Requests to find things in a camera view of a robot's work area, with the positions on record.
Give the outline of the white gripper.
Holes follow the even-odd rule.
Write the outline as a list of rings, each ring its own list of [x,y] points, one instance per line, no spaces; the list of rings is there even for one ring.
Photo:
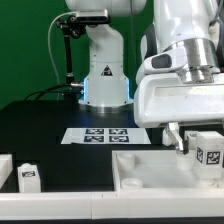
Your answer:
[[[215,74],[213,83],[183,84],[177,73],[146,74],[140,68],[136,82],[135,123],[143,128],[168,127],[179,155],[189,153],[179,135],[179,125],[224,122],[223,73]]]

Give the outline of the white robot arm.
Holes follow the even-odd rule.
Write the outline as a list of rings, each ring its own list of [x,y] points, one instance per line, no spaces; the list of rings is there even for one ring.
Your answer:
[[[121,68],[123,40],[105,23],[139,13],[146,0],[65,0],[87,26],[90,72],[79,104],[99,112],[128,98]],[[134,121],[143,128],[210,124],[224,120],[221,71],[223,0],[153,0],[153,23],[141,39]]]

